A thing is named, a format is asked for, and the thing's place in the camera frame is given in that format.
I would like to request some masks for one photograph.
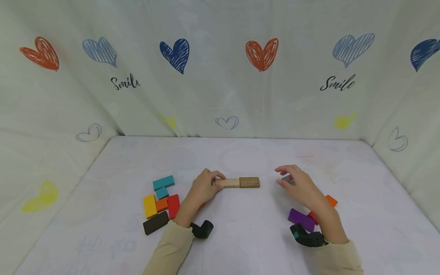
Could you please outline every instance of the yellow wooden block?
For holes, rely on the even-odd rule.
[[[151,219],[158,214],[156,209],[156,200],[154,199],[154,194],[151,194],[143,198],[143,207],[145,209],[145,217]]]
[[[216,184],[223,185],[223,188],[240,188],[239,179],[226,179],[226,180],[216,179]]]

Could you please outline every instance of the hand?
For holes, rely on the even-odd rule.
[[[187,197],[180,204],[179,211],[174,222],[182,227],[189,228],[200,206],[212,199],[218,191],[223,189],[221,184],[211,185],[211,182],[219,177],[223,180],[226,177],[219,171],[211,172],[208,169],[202,171],[200,175],[193,181]]]
[[[282,176],[289,173],[290,175],[285,180],[277,180],[276,182],[284,188],[290,197],[296,199],[300,204],[309,208],[314,213],[318,212],[323,207],[328,207],[326,197],[313,183],[310,176],[301,170],[296,165],[285,165],[275,169]]]
[[[197,203],[200,207],[204,202],[209,201],[218,191],[223,189],[221,184],[211,185],[211,182],[216,177],[225,180],[226,177],[219,171],[211,172],[209,169],[204,169],[200,175],[193,181],[190,191],[188,192],[187,199]]]

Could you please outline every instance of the white mat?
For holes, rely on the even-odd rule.
[[[172,174],[169,192],[182,200],[205,167],[258,176],[261,188],[225,189],[206,204],[195,223],[214,230],[195,240],[179,274],[312,274],[312,249],[295,242],[287,220],[290,208],[307,210],[275,183],[273,169],[285,164],[339,201],[366,274],[438,274],[440,234],[366,143],[164,137],[113,138],[16,274],[140,274],[163,232],[144,234],[142,198]]]

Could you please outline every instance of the teal wooden block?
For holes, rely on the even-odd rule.
[[[161,198],[166,198],[168,197],[168,190],[166,190],[166,187],[162,187],[156,190],[156,196],[158,198],[158,200],[160,200]]]
[[[172,175],[165,177],[163,179],[160,179],[160,180],[153,181],[154,191],[156,191],[157,189],[162,188],[162,187],[170,187],[173,185],[174,185],[174,177]]]
[[[289,176],[285,176],[282,180],[287,181],[287,178],[288,178],[288,177],[289,177]]]

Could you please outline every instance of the white curtain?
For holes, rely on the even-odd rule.
[[[2,272],[121,134],[362,139],[440,228],[439,13],[436,0],[2,1]]]

